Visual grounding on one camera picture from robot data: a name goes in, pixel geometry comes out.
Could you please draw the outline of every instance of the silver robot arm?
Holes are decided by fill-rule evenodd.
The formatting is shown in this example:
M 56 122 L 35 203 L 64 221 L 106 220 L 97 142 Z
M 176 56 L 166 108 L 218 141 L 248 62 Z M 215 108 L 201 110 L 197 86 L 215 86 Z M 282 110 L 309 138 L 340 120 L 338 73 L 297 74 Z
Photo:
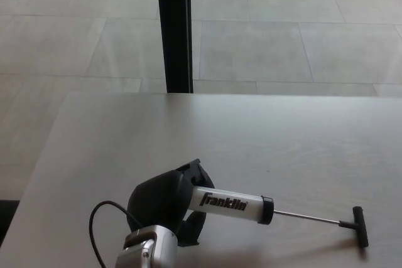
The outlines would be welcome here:
M 174 268 L 177 238 L 165 227 L 141 228 L 126 238 L 116 268 Z

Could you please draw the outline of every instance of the table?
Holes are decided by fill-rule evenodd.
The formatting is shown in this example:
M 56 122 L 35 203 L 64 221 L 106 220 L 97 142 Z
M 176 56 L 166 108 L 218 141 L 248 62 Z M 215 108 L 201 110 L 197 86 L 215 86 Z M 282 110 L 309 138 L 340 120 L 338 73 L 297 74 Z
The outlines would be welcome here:
M 352 219 L 351 230 L 275 216 L 271 225 L 208 215 L 177 267 L 401 267 L 402 100 L 249 95 L 70 94 L 0 249 L 0 267 L 99 267 L 88 219 L 136 185 L 200 158 L 215 186 L 274 198 L 276 209 Z M 95 239 L 114 267 L 129 228 L 111 206 Z

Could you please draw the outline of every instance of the black post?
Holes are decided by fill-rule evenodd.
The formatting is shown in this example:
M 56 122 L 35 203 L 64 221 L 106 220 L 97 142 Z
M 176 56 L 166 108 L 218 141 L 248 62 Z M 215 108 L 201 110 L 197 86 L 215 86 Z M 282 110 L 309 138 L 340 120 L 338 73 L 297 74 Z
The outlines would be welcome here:
M 191 0 L 159 0 L 167 92 L 193 93 Z

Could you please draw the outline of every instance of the floor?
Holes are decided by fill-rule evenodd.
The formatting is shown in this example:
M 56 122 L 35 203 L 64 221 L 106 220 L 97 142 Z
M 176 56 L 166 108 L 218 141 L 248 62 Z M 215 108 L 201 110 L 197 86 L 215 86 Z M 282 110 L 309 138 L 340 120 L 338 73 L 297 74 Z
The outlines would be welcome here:
M 197 93 L 402 96 L 402 0 L 192 0 Z M 0 0 L 0 198 L 68 91 L 165 91 L 158 0 Z

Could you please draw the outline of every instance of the ball pump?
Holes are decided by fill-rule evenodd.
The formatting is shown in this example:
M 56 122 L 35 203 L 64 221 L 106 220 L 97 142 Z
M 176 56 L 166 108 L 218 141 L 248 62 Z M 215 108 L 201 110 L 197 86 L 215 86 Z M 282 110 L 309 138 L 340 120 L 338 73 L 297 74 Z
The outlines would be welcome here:
M 187 210 L 193 212 L 183 220 Z M 196 159 L 134 189 L 126 211 L 131 234 L 126 237 L 116 268 L 173 268 L 178 246 L 198 245 L 207 213 L 243 218 L 261 225 L 269 225 L 274 214 L 313 220 L 353 229 L 359 248 L 369 245 L 363 210 L 359 206 L 353 208 L 353 222 L 279 211 L 274 208 L 272 198 L 215 189 Z

